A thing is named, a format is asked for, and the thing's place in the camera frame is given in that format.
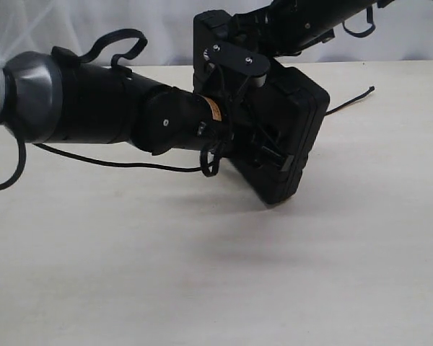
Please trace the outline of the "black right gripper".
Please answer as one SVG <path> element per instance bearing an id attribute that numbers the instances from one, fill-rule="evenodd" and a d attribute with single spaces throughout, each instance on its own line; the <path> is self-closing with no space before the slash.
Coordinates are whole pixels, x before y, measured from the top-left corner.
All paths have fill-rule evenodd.
<path id="1" fill-rule="evenodd" d="M 230 37 L 272 57 L 298 56 L 335 37 L 321 18 L 319 3 L 271 3 L 230 20 Z"/>

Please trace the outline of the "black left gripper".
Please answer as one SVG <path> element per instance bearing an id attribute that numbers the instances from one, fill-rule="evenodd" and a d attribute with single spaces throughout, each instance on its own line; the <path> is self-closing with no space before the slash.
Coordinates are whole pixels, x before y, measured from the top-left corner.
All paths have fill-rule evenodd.
<path id="1" fill-rule="evenodd" d="M 204 91 L 222 108 L 222 121 L 215 125 L 211 141 L 201 149 L 201 171 L 217 173 L 222 159 L 251 169 L 287 169 L 288 154 L 266 130 L 248 100 L 250 77 L 228 68 L 216 68 L 204 83 Z"/>

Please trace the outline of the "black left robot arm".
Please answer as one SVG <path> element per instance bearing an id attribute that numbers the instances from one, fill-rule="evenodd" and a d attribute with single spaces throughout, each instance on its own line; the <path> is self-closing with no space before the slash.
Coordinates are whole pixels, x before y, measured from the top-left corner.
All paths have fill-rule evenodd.
<path id="1" fill-rule="evenodd" d="M 126 142 L 154 156 L 198 151 L 209 174 L 224 157 L 283 167 L 287 157 L 266 132 L 229 109 L 220 95 L 91 64 L 60 48 L 20 53 L 0 66 L 0 126 L 17 141 L 20 166 L 27 144 Z"/>

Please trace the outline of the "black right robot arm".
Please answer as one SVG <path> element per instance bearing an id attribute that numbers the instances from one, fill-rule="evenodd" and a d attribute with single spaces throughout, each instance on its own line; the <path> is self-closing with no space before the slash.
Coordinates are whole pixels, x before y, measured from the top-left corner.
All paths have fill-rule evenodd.
<path id="1" fill-rule="evenodd" d="M 334 28 L 341 25 L 352 37 L 365 38 L 375 29 L 374 1 L 272 1 L 268 6 L 229 21 L 228 38 L 272 56 L 298 56 L 302 51 L 335 37 Z M 369 27 L 361 32 L 348 29 L 345 21 L 366 12 Z"/>

